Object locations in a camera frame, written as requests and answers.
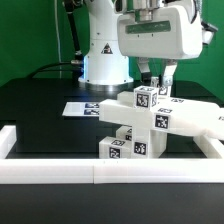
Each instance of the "black table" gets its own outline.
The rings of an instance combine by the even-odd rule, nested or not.
[[[176,82],[172,95],[223,105],[192,82]],[[0,88],[0,124],[17,126],[18,141],[8,158],[97,158],[99,140],[114,135],[118,126],[61,115],[67,101],[115,97],[80,90],[69,79],[10,81]],[[77,123],[81,129],[74,129]],[[90,150],[70,139],[78,129],[78,138],[85,134],[83,123],[98,131],[89,134]],[[204,155],[191,138],[170,135],[162,157]],[[222,223],[223,195],[223,184],[0,185],[0,223]]]

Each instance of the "white frame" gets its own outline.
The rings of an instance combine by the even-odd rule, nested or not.
[[[224,146],[203,136],[195,142],[211,159],[6,159],[15,142],[16,127],[4,126],[0,184],[224,183]]]

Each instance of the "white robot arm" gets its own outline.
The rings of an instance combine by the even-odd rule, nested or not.
[[[140,72],[150,75],[148,58],[165,59],[163,86],[171,86],[177,60],[199,57],[216,27],[201,23],[195,0],[116,0],[118,41],[123,55],[139,60]]]

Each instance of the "green background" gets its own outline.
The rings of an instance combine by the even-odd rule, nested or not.
[[[74,52],[61,3],[58,0],[62,61],[68,61],[73,59]],[[213,42],[204,47],[200,58],[179,62],[175,79],[198,82],[224,100],[223,8],[224,1],[204,0],[202,17],[216,25],[219,32]],[[1,0],[0,15],[0,85],[13,78],[25,77],[42,65],[58,62],[53,0]],[[74,16],[81,49],[86,54],[89,49],[88,11],[83,7],[76,10]],[[159,60],[155,60],[155,64],[152,62],[151,70],[156,75],[161,72],[161,63]],[[130,75],[139,78],[135,58],[130,59]]]

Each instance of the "block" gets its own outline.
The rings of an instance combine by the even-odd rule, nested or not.
[[[158,158],[165,151],[166,143],[167,133],[133,127],[131,158]]]
[[[108,99],[100,103],[99,119],[132,127],[150,127],[152,112],[148,109],[134,108],[131,103]]]
[[[122,159],[131,157],[131,141],[106,137],[99,143],[100,159]]]
[[[171,94],[171,86],[162,86],[159,88],[158,99],[166,99],[170,97]]]
[[[132,103],[134,102],[134,93],[133,92],[121,92],[119,94],[117,94],[117,100],[121,101],[121,102],[128,102],[128,103]]]
[[[131,141],[132,140],[132,128],[130,126],[121,126],[116,131],[116,138]]]
[[[170,97],[171,94],[171,86],[160,86],[159,85],[159,77],[152,77],[151,86],[159,88],[158,90],[158,99],[166,99]]]
[[[151,109],[157,105],[158,88],[149,86],[139,86],[134,89],[134,107]]]

